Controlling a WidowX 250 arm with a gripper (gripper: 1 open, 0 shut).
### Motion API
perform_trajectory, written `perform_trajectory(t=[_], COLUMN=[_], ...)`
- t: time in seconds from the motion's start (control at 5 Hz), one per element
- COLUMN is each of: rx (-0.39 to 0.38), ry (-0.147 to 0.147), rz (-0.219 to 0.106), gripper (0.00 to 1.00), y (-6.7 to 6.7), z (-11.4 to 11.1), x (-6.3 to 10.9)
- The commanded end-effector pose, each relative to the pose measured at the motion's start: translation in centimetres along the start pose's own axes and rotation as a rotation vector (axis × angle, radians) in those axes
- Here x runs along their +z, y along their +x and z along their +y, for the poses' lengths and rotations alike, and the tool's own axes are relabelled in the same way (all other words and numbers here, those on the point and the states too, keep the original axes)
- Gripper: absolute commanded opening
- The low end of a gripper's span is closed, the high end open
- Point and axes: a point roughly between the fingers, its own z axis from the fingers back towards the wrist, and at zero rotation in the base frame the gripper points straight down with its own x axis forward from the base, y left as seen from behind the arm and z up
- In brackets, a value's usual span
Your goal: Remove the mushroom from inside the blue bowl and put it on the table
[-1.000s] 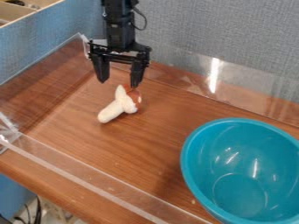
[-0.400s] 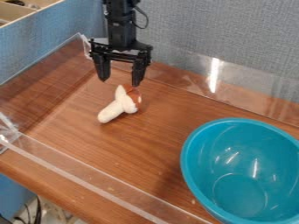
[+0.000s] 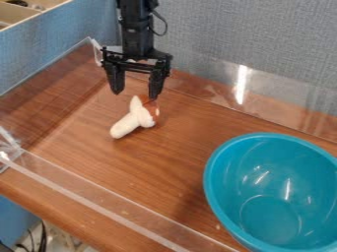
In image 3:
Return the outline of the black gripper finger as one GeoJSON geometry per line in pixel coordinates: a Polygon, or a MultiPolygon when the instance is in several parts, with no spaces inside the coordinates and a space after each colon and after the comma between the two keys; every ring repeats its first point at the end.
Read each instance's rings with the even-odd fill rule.
{"type": "Polygon", "coordinates": [[[148,78],[148,98],[156,99],[161,93],[167,71],[164,68],[155,68],[149,73],[148,78]]]}
{"type": "Polygon", "coordinates": [[[120,64],[107,62],[104,69],[112,93],[117,95],[125,88],[125,68],[120,64]]]}

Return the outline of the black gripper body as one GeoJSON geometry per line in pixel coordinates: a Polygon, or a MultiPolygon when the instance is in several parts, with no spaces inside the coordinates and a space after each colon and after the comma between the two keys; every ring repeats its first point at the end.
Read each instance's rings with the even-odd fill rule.
{"type": "Polygon", "coordinates": [[[170,76],[172,55],[151,49],[143,56],[133,56],[119,52],[119,47],[104,46],[101,65],[108,75],[121,71],[149,74],[153,70],[160,70],[164,77],[170,76]]]}

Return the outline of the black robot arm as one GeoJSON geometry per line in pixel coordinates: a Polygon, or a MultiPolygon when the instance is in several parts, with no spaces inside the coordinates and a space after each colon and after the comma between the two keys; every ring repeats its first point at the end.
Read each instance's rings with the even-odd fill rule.
{"type": "Polygon", "coordinates": [[[157,14],[157,0],[117,0],[121,25],[121,52],[101,48],[101,65],[111,90],[117,95],[125,88],[125,72],[148,75],[148,98],[156,100],[165,78],[170,76],[172,55],[153,48],[153,37],[165,34],[153,29],[153,18],[165,23],[157,14]]]}

